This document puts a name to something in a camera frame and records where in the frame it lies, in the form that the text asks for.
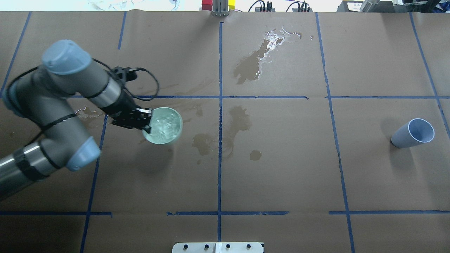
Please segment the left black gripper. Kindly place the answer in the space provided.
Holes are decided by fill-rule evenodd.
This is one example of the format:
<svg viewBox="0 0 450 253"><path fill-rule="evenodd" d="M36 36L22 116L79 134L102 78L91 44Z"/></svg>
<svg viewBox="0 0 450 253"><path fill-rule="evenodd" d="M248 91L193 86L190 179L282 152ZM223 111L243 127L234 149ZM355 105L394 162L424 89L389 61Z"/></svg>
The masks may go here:
<svg viewBox="0 0 450 253"><path fill-rule="evenodd" d="M151 108L141 108L134 102L117 102L106 106L105 112L111 118L112 125L151 133L151 126L148 125L148 116L152 115Z"/></svg>

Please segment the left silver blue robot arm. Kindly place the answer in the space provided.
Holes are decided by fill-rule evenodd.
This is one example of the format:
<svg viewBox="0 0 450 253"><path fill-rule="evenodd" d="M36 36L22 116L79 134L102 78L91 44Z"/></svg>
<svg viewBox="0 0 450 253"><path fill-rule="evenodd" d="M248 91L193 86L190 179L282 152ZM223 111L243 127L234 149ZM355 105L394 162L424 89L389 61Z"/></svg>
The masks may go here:
<svg viewBox="0 0 450 253"><path fill-rule="evenodd" d="M153 110L138 106L125 85L142 68L111 69L67 39L47 48L41 61L2 93L7 109L34 122L45 137L1 159L1 200L61 168L78 171L100 157L100 147L67 101L76 93L110 116L114 125L150 133Z"/></svg>

